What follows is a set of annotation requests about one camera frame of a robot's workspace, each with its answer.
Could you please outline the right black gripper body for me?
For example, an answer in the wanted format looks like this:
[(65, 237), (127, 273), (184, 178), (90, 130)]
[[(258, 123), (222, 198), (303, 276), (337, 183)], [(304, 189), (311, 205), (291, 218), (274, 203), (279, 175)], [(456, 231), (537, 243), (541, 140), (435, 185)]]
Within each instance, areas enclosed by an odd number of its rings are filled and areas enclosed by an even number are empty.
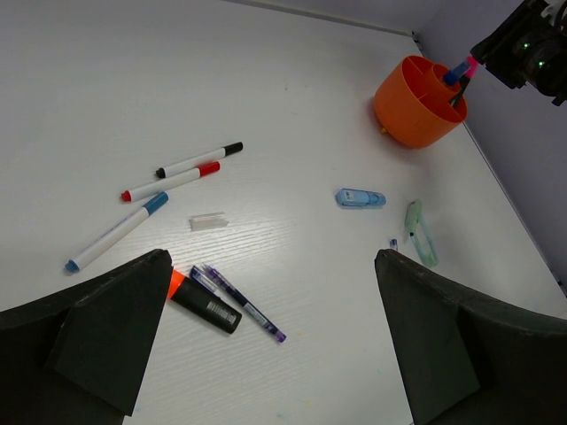
[(566, 102), (566, 3), (523, 1), (517, 11), (512, 57), (521, 84), (560, 106)]

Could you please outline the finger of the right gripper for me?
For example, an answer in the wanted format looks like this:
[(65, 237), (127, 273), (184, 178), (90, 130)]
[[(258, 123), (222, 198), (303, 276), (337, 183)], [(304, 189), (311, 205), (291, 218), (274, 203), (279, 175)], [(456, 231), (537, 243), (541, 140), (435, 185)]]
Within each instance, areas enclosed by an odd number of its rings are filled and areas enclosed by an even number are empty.
[(512, 49), (531, 17), (532, 5), (520, 4), (486, 39), (470, 50), (470, 55), (480, 65), (510, 89), (520, 89), (526, 82)]

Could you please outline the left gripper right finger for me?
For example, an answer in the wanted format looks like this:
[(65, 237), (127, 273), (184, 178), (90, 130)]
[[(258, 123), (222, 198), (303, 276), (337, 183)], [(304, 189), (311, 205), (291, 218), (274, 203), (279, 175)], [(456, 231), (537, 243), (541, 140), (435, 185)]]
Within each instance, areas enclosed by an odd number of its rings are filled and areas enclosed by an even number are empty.
[(404, 255), (375, 259), (415, 424), (564, 424), (566, 321), (451, 281)]

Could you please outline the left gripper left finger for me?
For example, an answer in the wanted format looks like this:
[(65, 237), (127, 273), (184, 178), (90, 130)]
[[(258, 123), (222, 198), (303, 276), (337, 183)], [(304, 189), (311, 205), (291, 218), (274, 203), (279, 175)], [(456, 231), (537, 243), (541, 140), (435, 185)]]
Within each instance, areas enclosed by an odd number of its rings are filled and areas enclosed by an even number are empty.
[(172, 260), (156, 249), (1, 313), (3, 424), (121, 424), (134, 412)]

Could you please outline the pink black highlighter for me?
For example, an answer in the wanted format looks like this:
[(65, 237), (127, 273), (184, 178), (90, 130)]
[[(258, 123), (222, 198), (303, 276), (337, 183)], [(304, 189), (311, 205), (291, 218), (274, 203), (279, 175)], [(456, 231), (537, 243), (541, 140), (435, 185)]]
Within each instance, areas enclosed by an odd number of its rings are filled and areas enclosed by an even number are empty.
[(472, 56), (468, 56), (466, 62), (469, 65), (469, 68), (461, 75), (459, 80), (460, 83), (460, 90), (459, 92), (449, 101), (449, 104), (456, 108), (461, 99), (463, 98), (464, 91), (469, 86), (472, 77), (474, 76), (475, 72), (478, 68), (478, 62)]

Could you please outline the blue cap white marker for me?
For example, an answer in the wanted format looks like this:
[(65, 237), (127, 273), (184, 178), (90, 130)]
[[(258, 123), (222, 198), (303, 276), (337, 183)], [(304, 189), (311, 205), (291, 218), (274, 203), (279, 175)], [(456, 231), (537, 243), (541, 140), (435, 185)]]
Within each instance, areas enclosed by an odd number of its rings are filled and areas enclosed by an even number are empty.
[(76, 274), (82, 271), (82, 269), (107, 252), (135, 228), (140, 226), (152, 214), (158, 211), (159, 208), (165, 205), (167, 201), (168, 194), (166, 192), (160, 192), (150, 201), (142, 205), (138, 210), (116, 224), (113, 228), (106, 231), (77, 256), (69, 259), (64, 266), (65, 271), (69, 274)]

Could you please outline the orange black highlighter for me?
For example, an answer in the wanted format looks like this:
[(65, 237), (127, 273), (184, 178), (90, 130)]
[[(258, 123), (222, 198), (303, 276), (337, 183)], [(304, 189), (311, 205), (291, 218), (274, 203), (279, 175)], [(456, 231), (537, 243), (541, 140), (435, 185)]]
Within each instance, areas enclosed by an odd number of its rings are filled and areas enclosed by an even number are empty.
[(167, 298), (230, 335), (242, 320), (240, 312), (225, 303), (205, 284), (176, 270), (171, 274)]

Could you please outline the red cap white marker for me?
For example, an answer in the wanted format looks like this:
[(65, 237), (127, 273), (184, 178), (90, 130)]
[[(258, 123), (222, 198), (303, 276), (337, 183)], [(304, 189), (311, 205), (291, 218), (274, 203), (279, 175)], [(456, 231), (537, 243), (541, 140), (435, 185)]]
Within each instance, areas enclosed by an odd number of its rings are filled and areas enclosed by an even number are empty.
[(195, 180), (198, 180), (209, 174), (216, 173), (220, 169), (221, 164), (218, 161), (214, 161), (212, 163), (198, 166), (188, 171), (176, 174), (172, 177), (166, 177), (164, 179), (160, 179), (155, 182), (149, 182), (133, 189), (125, 190), (120, 194), (120, 200), (125, 203), (130, 203), (146, 199), (147, 197), (153, 197), (162, 191), (174, 189), (184, 184), (194, 182)]

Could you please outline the black cap white marker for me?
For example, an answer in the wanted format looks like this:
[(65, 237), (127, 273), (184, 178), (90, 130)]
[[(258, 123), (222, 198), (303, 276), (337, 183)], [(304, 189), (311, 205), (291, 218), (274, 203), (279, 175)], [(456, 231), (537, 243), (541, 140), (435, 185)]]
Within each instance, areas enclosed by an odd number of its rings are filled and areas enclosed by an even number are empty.
[(155, 175), (158, 179), (165, 179), (167, 177), (188, 171), (192, 168), (203, 166), (205, 164), (226, 158), (227, 156), (238, 153), (243, 149), (244, 144), (242, 142), (225, 145), (216, 150), (208, 151), (206, 153), (181, 160), (172, 165), (161, 167), (155, 171)]

